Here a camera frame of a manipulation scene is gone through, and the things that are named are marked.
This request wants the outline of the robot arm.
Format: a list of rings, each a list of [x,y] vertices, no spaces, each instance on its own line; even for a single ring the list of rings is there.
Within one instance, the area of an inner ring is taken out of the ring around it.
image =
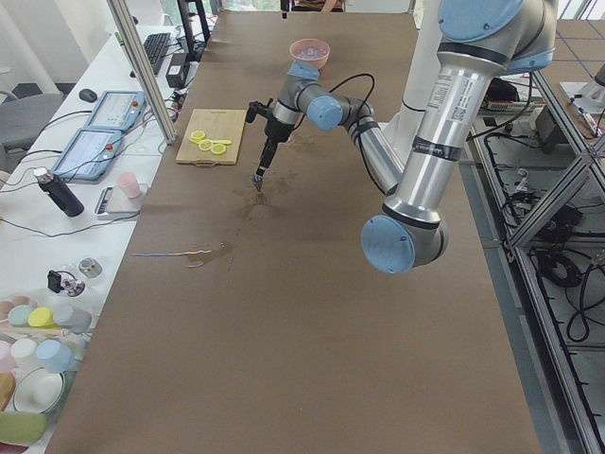
[[[403,273],[439,258],[447,233],[438,211],[493,79],[531,73],[553,58],[555,1],[427,1],[405,92],[420,110],[391,125],[391,144],[361,140],[386,192],[383,212],[363,227],[367,260]]]
[[[291,64],[285,84],[278,97],[266,104],[249,104],[246,121],[260,115],[267,120],[267,137],[260,163],[251,177],[257,190],[262,188],[278,146],[286,142],[301,117],[321,131],[342,127],[359,149],[362,161],[374,184],[385,195],[394,193],[403,176],[404,163],[388,142],[374,118],[374,109],[367,99],[342,96],[326,91],[319,84],[320,71],[307,62]]]

